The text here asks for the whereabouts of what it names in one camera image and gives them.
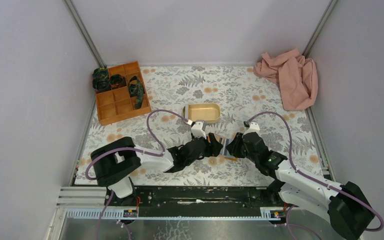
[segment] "metal corner post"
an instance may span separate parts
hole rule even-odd
[[[313,47],[321,31],[323,30],[326,22],[328,21],[335,7],[338,5],[340,1],[341,0],[330,0],[329,4],[327,5],[326,10],[324,11],[320,21],[317,24],[317,27],[315,28],[310,40],[307,43],[307,46],[304,49],[304,52],[302,53],[306,58],[310,57]],[[314,137],[314,141],[315,141],[314,144],[315,144],[317,153],[321,158],[323,175],[325,175],[325,170],[328,170],[328,172],[330,173],[330,177],[332,178],[333,181],[335,181],[335,174],[332,169],[332,166],[329,164],[328,152],[325,146],[325,142],[323,141],[322,134],[320,132],[319,125],[317,123],[317,119],[313,111],[313,108],[312,107],[307,108],[305,110],[305,113],[307,114],[308,120],[310,121],[311,132]]]
[[[92,41],[92,38],[89,35],[88,30],[86,29],[85,24],[82,21],[82,18],[80,18],[80,15],[77,12],[76,6],[74,5],[73,1],[72,0],[64,0],[64,2],[67,6],[68,12],[72,16],[73,21],[77,25],[83,39],[85,40],[85,42],[86,42],[87,46],[89,47],[93,57],[95,58],[96,63],[101,68],[105,67],[105,62],[102,59],[97,47],[95,46],[94,41]]]

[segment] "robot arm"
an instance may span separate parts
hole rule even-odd
[[[274,189],[285,203],[300,206],[320,216],[345,239],[356,240],[360,237],[375,215],[360,203],[330,189],[340,189],[369,205],[357,185],[352,182],[343,185],[299,169],[299,172],[327,185],[304,177],[286,156],[269,150],[258,135],[260,127],[256,122],[245,126],[249,128],[243,134],[238,132],[226,146],[230,155],[251,160],[263,175],[272,177],[274,182],[269,188]],[[218,156],[223,145],[216,140],[214,134],[210,133],[207,137],[205,127],[204,121],[195,122],[191,127],[192,140],[185,145],[167,149],[162,156],[159,151],[136,146],[131,137],[123,137],[95,150],[91,153],[92,160],[105,155],[93,165],[97,185],[113,190],[119,199],[127,199],[127,196],[134,193],[128,175],[140,166],[175,173],[196,160]],[[121,148],[129,149],[114,152]],[[118,162],[115,153],[122,158],[121,162]]]
[[[192,140],[185,145],[168,148],[161,156],[158,150],[146,149],[133,143],[131,137],[123,137],[105,145],[90,154],[92,160],[115,149],[131,148],[107,154],[93,165],[97,185],[107,187],[119,198],[125,198],[134,192],[133,184],[128,175],[139,167],[153,169],[164,173],[176,173],[204,157],[218,156],[223,145],[214,134],[208,139],[205,133],[206,123],[198,120],[192,124]]]
[[[259,131],[258,124],[251,122],[244,134],[236,134],[227,150],[232,156],[248,158],[263,175],[272,177],[272,185],[276,186],[275,191],[285,203],[300,206],[320,216],[345,239],[358,239],[375,215],[330,187],[341,189],[369,205],[360,188],[352,182],[342,185],[299,169],[311,178],[326,183],[327,187],[304,177],[298,173],[298,169],[293,168],[286,156],[269,150],[258,135]]]

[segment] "metal floor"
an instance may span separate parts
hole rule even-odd
[[[61,240],[95,240],[97,219],[65,220]],[[294,209],[290,222],[304,225],[323,240],[341,238],[329,225],[318,216]],[[292,240],[287,227],[274,227],[268,221],[253,220],[136,220],[128,225],[132,240]],[[299,240],[316,240],[311,233],[293,228]],[[128,239],[127,230],[116,224],[115,220],[102,220],[99,228],[100,240]]]

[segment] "floral tablecloth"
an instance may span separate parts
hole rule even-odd
[[[141,71],[153,110],[167,109],[180,113],[186,104],[217,103],[221,108],[221,119],[216,124],[207,125],[207,133],[233,138],[236,132],[244,132],[243,121],[259,112],[273,111],[283,115],[292,131],[293,161],[301,168],[322,175],[305,112],[285,111],[278,86],[255,76],[251,67],[159,66],[142,67]],[[123,136],[132,137],[136,145],[158,149],[157,142],[147,131],[146,117],[137,116],[102,126],[95,110],[84,151],[78,160],[74,184],[96,185],[96,181],[85,177],[91,152]],[[259,124],[260,135],[269,149],[287,156],[289,137],[282,120],[275,115],[263,115],[254,121]],[[150,125],[167,148],[191,140],[190,127],[172,114],[156,113]],[[176,173],[140,167],[130,177],[135,185],[154,186],[264,187],[273,181],[262,175],[248,159],[232,161],[221,156],[197,160]]]

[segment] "orange flower print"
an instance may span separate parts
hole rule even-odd
[[[310,156],[310,162],[312,162],[313,164],[318,164],[319,163],[319,157],[316,155],[311,155]]]
[[[210,156],[208,159],[208,165],[215,167],[217,165],[217,158],[215,156]]]
[[[136,177],[139,174],[139,171],[136,169],[130,173],[130,177]]]
[[[162,116],[161,118],[161,122],[164,122],[164,123],[168,122],[169,120],[170,120],[169,116]]]
[[[90,164],[92,162],[92,160],[90,159],[90,158],[84,158],[84,157],[82,157],[81,159],[80,159],[80,166],[85,166],[85,165],[88,165],[88,164]]]
[[[219,164],[224,164],[225,163],[225,157],[224,156],[219,156],[218,158],[217,158],[217,162],[219,163]]]
[[[109,143],[112,143],[116,140],[116,135],[113,134],[113,133],[110,133],[107,137],[106,137],[106,141],[109,142]]]

